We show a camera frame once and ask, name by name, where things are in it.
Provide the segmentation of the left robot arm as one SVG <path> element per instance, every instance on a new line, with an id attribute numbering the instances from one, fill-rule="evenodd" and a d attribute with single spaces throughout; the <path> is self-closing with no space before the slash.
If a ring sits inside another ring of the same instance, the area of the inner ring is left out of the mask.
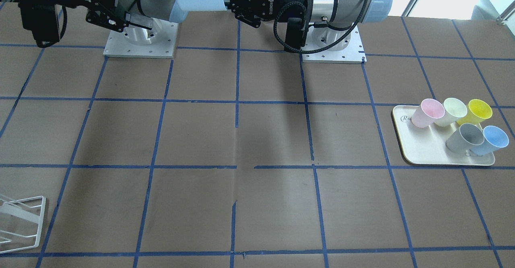
<path id="1" fill-rule="evenodd" d="M 254 28 L 273 22 L 286 52 L 303 55 L 336 48 L 358 23 L 381 22 L 393 0 L 225 0 L 236 19 Z"/>

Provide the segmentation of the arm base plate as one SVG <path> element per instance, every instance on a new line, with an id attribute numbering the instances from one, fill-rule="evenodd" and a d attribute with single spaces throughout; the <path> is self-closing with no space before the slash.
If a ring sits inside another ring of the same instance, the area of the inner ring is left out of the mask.
<path id="1" fill-rule="evenodd" d="M 151 30 L 130 25 L 122 33 L 111 31 L 103 55 L 110 58 L 173 59 L 178 30 L 178 23 L 154 19 Z"/>
<path id="2" fill-rule="evenodd" d="M 332 30 L 330 28 L 310 27 L 304 48 L 305 51 L 320 49 L 336 42 L 345 31 Z M 302 55 L 304 62 L 311 63 L 365 63 L 367 61 L 363 43 L 357 27 L 353 29 L 336 46 L 323 52 L 310 55 Z"/>

